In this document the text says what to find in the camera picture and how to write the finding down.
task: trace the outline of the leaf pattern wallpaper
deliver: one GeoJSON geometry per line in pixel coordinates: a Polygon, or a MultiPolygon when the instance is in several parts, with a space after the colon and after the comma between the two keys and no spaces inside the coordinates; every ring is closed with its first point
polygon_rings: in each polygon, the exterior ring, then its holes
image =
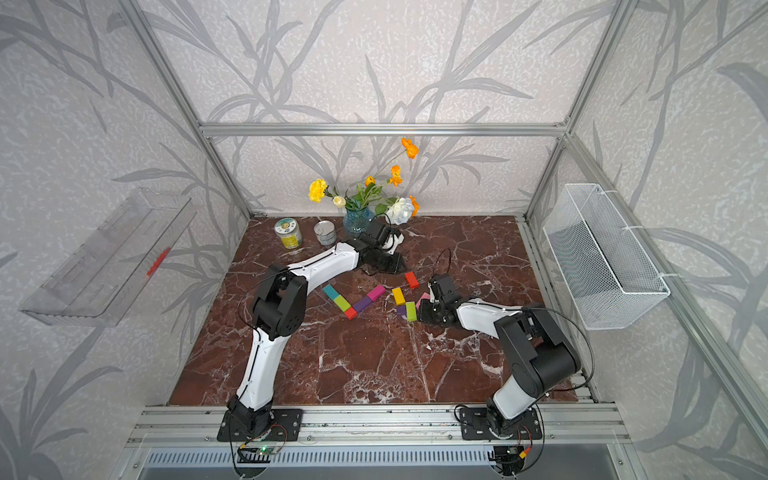
{"type": "Polygon", "coordinates": [[[165,403],[240,242],[234,206],[112,2],[0,2],[0,478],[106,478],[165,403]],[[135,187],[197,214],[114,328],[18,311],[135,187]]]}
{"type": "MultiPolygon", "coordinates": [[[[562,122],[614,8],[594,2],[141,1],[206,122],[562,122]]],[[[113,28],[120,28],[118,20],[113,28]]],[[[521,213],[554,138],[417,137],[400,162],[424,214],[521,213]]],[[[338,213],[398,137],[220,137],[257,214],[338,213]]]]}
{"type": "MultiPolygon", "coordinates": [[[[638,5],[576,127],[764,392],[766,47],[764,0],[638,5]]],[[[566,155],[534,215],[539,235],[562,185],[579,181],[566,155]]],[[[768,459],[665,303],[590,337],[598,367],[613,366],[598,369],[598,389],[621,407],[649,474],[768,478],[768,459]]]]}

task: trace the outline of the metal mesh basket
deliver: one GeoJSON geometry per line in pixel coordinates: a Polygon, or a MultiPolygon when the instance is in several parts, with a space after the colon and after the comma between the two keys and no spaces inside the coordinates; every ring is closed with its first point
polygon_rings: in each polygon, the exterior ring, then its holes
{"type": "Polygon", "coordinates": [[[587,329],[626,328],[669,296],[600,185],[565,184],[544,233],[587,329]]]}

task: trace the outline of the white flower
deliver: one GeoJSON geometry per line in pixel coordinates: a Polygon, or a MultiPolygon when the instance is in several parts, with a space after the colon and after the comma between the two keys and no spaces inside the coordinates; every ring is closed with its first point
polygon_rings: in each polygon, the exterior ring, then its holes
{"type": "Polygon", "coordinates": [[[387,209],[386,216],[393,224],[401,225],[411,218],[414,210],[415,207],[410,198],[401,198],[387,209]]]}

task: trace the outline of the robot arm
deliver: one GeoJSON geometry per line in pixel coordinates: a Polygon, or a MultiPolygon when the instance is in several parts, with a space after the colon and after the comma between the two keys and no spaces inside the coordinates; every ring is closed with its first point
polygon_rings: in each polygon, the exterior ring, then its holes
{"type": "Polygon", "coordinates": [[[220,442],[254,438],[268,429],[277,367],[286,342],[304,321],[306,296],[363,264],[385,273],[401,273],[405,266],[395,249],[402,241],[399,230],[372,222],[360,238],[337,243],[303,262],[273,264],[267,269],[248,306],[253,312],[253,343],[243,381],[227,403],[220,442]]]}
{"type": "Polygon", "coordinates": [[[429,281],[430,301],[419,306],[419,320],[458,326],[498,338],[511,376],[488,399],[487,422],[501,439],[517,432],[521,416],[558,383],[581,369],[576,350],[542,305],[503,306],[462,296],[448,274],[429,281]],[[541,338],[536,347],[531,339],[541,338]]]}

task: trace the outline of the blue glass vase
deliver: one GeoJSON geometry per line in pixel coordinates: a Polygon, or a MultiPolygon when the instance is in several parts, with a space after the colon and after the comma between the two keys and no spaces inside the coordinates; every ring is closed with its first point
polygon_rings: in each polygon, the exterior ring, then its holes
{"type": "Polygon", "coordinates": [[[374,216],[368,207],[362,210],[347,209],[344,215],[344,230],[350,238],[357,238],[362,232],[368,230],[368,224],[374,216]]]}

